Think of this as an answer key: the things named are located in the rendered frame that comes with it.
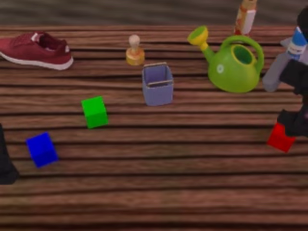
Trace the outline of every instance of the red cube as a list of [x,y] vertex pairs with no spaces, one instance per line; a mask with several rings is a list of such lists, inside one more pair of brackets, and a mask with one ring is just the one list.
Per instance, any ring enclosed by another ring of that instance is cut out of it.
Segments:
[[267,141],[267,145],[277,148],[285,153],[289,151],[295,141],[295,137],[285,135],[284,125],[276,123]]

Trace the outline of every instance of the open container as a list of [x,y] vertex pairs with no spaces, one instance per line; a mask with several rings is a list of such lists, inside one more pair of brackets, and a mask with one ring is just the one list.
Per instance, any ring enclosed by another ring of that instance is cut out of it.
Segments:
[[148,64],[142,70],[142,91],[148,106],[173,100],[173,75],[167,63]]

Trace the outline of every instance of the green watering can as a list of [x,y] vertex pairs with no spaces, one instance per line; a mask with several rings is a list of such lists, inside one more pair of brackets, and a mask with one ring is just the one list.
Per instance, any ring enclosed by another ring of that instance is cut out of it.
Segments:
[[[247,36],[231,36],[223,41],[219,51],[214,53],[206,40],[208,30],[200,26],[188,36],[190,44],[199,46],[209,63],[208,77],[221,90],[232,93],[245,93],[253,90],[259,82],[260,73],[264,65],[264,54],[261,46]],[[252,46],[258,55],[241,44]]]

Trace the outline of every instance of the blue and white bottle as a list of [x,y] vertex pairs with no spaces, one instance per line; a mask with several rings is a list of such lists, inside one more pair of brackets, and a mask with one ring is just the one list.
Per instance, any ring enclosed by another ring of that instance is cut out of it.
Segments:
[[288,46],[287,53],[295,60],[299,60],[301,55],[305,52],[307,41],[302,31],[297,26],[293,34],[292,40]]

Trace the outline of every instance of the green cube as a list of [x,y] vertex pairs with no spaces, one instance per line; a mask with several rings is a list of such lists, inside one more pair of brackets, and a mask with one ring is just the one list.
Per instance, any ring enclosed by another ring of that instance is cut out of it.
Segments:
[[107,111],[101,96],[82,100],[81,105],[88,128],[97,128],[108,124]]

